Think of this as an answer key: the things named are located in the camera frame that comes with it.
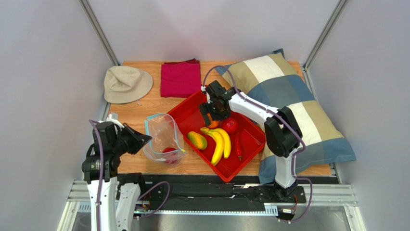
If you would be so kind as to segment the clear zip top bag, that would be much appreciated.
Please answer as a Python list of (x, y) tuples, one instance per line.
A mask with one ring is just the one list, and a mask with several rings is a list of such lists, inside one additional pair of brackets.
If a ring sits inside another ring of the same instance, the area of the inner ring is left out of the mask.
[[(169, 167), (179, 165), (187, 151), (184, 148), (183, 135), (175, 119), (169, 114), (158, 113), (148, 116), (144, 121), (144, 124), (146, 134), (152, 137), (152, 140), (143, 148), (145, 156), (156, 163)], [(176, 149), (176, 164), (165, 164), (165, 155), (167, 153), (163, 153), (163, 150), (167, 147), (173, 147)]]

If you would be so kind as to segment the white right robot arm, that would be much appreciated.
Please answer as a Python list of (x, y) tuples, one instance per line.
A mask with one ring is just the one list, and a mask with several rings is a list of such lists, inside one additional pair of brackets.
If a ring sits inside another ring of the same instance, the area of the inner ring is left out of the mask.
[(297, 187), (295, 157), (301, 150), (302, 132), (292, 110), (260, 103), (236, 87), (225, 89), (218, 81), (201, 87), (206, 102), (199, 106), (206, 125), (211, 120), (223, 121), (232, 112), (242, 114), (260, 125), (265, 132), (266, 145), (275, 155), (274, 184), (278, 197), (289, 197)]

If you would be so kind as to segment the yellow green fake mango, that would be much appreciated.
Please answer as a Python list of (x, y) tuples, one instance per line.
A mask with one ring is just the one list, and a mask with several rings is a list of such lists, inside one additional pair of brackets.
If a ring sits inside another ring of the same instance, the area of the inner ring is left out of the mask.
[(194, 145), (195, 148), (198, 150), (204, 150), (207, 148), (207, 140), (204, 136), (201, 134), (195, 132), (195, 131), (190, 131), (187, 134), (188, 140)]

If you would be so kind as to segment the small red fake fruit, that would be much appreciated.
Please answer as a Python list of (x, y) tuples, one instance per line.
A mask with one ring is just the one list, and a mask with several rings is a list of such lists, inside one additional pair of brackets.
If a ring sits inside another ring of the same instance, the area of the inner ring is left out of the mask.
[(163, 150), (163, 153), (167, 153), (165, 155), (165, 164), (167, 165), (173, 165), (177, 163), (177, 153), (175, 152), (175, 148), (173, 147), (167, 147)]

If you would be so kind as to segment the red fake apple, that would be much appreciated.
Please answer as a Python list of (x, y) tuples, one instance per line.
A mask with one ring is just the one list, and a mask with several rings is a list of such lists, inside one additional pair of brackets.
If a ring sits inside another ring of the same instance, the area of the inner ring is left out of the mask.
[(222, 121), (221, 128), (225, 130), (228, 134), (234, 134), (239, 130), (239, 123), (233, 117), (229, 117)]

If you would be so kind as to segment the yellow fake banana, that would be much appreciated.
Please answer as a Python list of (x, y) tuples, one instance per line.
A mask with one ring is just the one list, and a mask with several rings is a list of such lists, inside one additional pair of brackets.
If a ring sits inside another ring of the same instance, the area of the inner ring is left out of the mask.
[(201, 128), (200, 131), (210, 136), (216, 143), (214, 154), (211, 159), (211, 164), (216, 166), (222, 158), (228, 159), (231, 155), (231, 139), (229, 134), (222, 128)]

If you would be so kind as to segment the purple fake eggplant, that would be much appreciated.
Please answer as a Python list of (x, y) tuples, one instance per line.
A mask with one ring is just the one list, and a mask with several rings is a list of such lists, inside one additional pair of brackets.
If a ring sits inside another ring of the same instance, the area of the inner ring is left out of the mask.
[(235, 135), (235, 153), (238, 157), (238, 159), (241, 161), (242, 160), (242, 149), (241, 149), (241, 142), (240, 142), (240, 133), (237, 132), (237, 134)]

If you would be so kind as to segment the orange fake fruit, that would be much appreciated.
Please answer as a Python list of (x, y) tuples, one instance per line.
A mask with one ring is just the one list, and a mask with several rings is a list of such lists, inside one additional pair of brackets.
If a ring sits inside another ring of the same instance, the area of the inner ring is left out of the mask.
[(219, 122), (219, 121), (211, 120), (210, 125), (208, 125), (207, 127), (208, 127), (209, 129), (215, 129), (215, 128), (218, 128), (219, 125), (220, 125), (220, 122)]

